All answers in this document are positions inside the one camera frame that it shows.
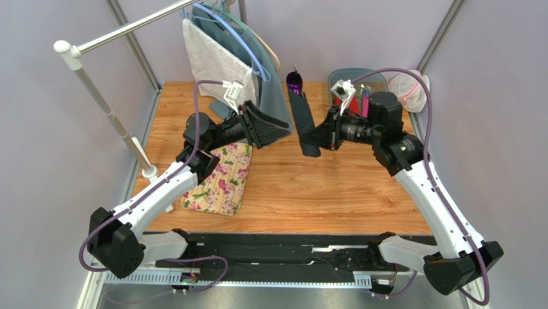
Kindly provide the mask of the black paper napkin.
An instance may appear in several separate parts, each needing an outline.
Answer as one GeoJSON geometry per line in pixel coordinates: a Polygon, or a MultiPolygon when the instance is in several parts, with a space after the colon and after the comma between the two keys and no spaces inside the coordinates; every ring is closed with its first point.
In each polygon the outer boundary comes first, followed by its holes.
{"type": "Polygon", "coordinates": [[[293,120],[297,129],[299,144],[304,156],[318,158],[321,155],[318,146],[304,142],[304,136],[315,129],[312,112],[304,93],[297,94],[288,88],[289,103],[293,120]]]}

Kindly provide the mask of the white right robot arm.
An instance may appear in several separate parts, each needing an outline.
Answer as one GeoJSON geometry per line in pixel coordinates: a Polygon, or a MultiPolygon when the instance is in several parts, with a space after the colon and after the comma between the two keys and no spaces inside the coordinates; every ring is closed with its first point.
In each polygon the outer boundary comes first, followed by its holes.
{"type": "Polygon", "coordinates": [[[375,159],[412,198],[435,239],[425,245],[386,232],[369,242],[373,264],[398,264],[424,274],[440,294],[462,290],[481,278],[503,256],[496,241],[486,241],[448,196],[418,137],[403,128],[403,108],[395,94],[369,98],[366,117],[335,105],[302,141],[330,151],[343,142],[369,144],[375,159]]]}

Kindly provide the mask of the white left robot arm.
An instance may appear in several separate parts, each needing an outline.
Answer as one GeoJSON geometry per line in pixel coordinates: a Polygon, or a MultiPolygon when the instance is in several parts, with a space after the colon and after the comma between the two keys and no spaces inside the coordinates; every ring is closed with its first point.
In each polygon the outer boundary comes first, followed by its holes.
{"type": "Polygon", "coordinates": [[[247,140],[260,149],[289,136],[289,124],[256,108],[251,101],[237,107],[220,124],[206,113],[190,115],[183,133],[185,146],[160,177],[125,203],[98,208],[89,221],[89,235],[81,250],[88,251],[118,279],[131,275],[143,263],[178,259],[190,245],[181,229],[160,234],[144,232],[171,203],[201,185],[219,164],[215,149],[247,140]]]}

